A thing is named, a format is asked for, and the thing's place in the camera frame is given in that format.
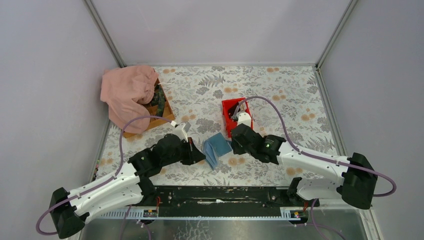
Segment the blue card holder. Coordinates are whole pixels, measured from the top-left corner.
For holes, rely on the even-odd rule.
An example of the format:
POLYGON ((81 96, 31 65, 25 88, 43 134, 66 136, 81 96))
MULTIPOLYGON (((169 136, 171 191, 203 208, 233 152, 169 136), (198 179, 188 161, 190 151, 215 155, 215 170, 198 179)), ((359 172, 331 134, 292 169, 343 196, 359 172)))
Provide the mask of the blue card holder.
POLYGON ((209 137, 203 142, 202 152, 205 161, 214 170, 218 166, 219 158, 232 152, 231 140, 227 140, 221 132, 209 137))

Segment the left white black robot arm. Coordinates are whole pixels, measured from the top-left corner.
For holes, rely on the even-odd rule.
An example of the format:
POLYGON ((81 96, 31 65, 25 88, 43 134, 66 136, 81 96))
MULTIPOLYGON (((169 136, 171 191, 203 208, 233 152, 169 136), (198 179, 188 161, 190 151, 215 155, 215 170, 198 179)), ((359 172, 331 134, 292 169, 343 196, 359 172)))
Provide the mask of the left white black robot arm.
POLYGON ((193 165, 205 158, 191 138, 181 140, 170 133, 130 157, 118 172, 70 191, 63 187, 55 190, 50 201, 50 216, 56 234, 60 239, 71 237, 91 220, 124 206, 156 205, 158 194, 150 180, 152 176, 165 166, 193 165))

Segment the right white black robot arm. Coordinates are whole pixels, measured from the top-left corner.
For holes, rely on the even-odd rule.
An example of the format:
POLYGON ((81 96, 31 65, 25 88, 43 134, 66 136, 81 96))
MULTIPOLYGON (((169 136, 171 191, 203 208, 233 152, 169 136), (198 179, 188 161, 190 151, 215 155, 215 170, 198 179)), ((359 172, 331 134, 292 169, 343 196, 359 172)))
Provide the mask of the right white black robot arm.
POLYGON ((262 163, 288 164, 316 174, 321 178, 295 177, 286 190, 285 199, 294 206, 312 205, 315 199, 343 200, 350 206, 368 210, 378 177, 367 158, 354 153, 351 157, 333 156, 318 151, 294 149, 283 137, 261 136, 240 124, 231 131, 231 147, 236 155, 248 154, 262 163))

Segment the red plastic bin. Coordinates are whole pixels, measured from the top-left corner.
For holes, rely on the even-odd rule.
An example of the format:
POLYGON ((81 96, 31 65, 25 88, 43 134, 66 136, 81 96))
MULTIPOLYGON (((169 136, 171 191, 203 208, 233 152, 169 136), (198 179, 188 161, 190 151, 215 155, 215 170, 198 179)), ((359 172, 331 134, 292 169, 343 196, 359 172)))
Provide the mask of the red plastic bin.
MULTIPOLYGON (((227 136, 229 138, 231 138, 231 131, 232 131, 232 129, 234 129, 237 126, 237 122, 234 121, 228 115, 228 109, 229 109, 230 105, 232 104, 232 101, 235 100, 235 99, 237 99, 237 98, 226 99, 226 100, 222 100, 221 101, 221 104, 222 104, 222 115, 224 116, 225 130, 226 130, 227 136)), ((245 100, 246 98, 245 97, 241 97, 241 98, 238 98, 238 99, 242 101, 242 100, 245 100)), ((248 114, 250 114, 250 116, 251 116, 251 112, 250 112, 249 105, 248 105, 247 101, 244 102, 244 103, 246 103, 246 106, 247 106, 246 112, 248 114)))

